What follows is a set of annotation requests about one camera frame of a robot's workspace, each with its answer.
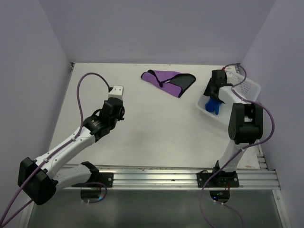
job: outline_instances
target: white wall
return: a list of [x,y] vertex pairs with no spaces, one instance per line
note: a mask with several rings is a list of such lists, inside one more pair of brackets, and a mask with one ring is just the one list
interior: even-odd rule
[[277,0],[242,61],[275,118],[275,134],[263,151],[278,173],[293,228],[304,225],[303,10],[303,0]]
[[[0,2],[0,214],[19,163],[46,152],[69,80],[69,62],[37,0]],[[24,194],[12,207],[24,204]],[[17,227],[19,219],[7,227]]]
[[40,0],[74,62],[240,62],[275,0]]

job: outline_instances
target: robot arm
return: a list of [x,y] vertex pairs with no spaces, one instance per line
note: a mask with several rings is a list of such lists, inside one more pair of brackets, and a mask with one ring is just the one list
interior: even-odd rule
[[[216,162],[212,173],[199,173],[199,180],[207,180],[212,174],[236,155],[239,149],[246,145],[253,144],[263,135],[263,108],[257,104],[249,104],[238,98],[232,92],[232,84],[227,83],[227,75],[224,70],[212,71],[211,79],[207,85],[204,95],[209,96],[211,111],[218,109],[221,103],[232,106],[228,126],[230,142],[223,156]],[[216,175],[207,187],[226,187],[231,183],[232,187],[239,187],[236,174],[238,162],[245,150],[240,152],[223,170]]]
[[[35,160],[24,159],[20,164],[18,185],[21,186],[28,176],[42,163],[46,162],[36,175],[24,187],[24,191],[37,204],[47,202],[56,191],[74,184],[95,182],[98,180],[98,169],[89,162],[83,162],[77,167],[61,170],[61,168],[86,147],[93,145],[115,128],[117,121],[123,120],[122,86],[114,86],[109,92],[108,100],[103,108],[96,110],[83,123],[80,135],[75,138],[79,128],[61,144]],[[66,142],[73,140],[50,159],[47,157]]]

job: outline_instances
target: white tabletop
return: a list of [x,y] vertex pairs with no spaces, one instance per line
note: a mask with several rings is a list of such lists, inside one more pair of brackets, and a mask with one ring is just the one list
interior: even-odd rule
[[[70,164],[212,168],[223,155],[228,131],[205,116],[195,102],[213,69],[222,66],[76,63],[51,143],[53,148],[80,125],[76,87],[82,75],[96,72],[110,86],[124,86],[125,120],[110,134],[73,158]],[[190,73],[196,82],[176,98],[140,79],[143,72],[169,70]],[[107,88],[100,78],[88,76],[81,84],[84,117],[101,108]],[[257,148],[249,148],[238,168],[258,169]]]

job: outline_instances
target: blue toy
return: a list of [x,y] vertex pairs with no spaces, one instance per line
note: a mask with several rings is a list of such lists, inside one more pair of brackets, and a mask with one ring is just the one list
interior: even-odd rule
[[212,98],[205,104],[205,109],[207,112],[215,112],[215,115],[219,114],[219,106],[221,105],[221,101],[214,100]]

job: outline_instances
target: metal frame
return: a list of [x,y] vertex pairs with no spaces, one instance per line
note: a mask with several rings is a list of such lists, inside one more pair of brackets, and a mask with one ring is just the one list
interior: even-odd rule
[[[63,169],[73,168],[76,165],[66,165]],[[196,173],[211,169],[203,168],[170,168],[170,167],[121,167],[97,166],[99,172],[114,174],[113,190],[197,190]],[[276,171],[237,170],[240,187],[233,190],[272,190],[284,228],[290,227],[288,215],[283,204],[280,185]],[[222,190],[223,188],[206,188],[205,190]],[[19,228],[26,228],[33,209],[33,203],[23,212]]]

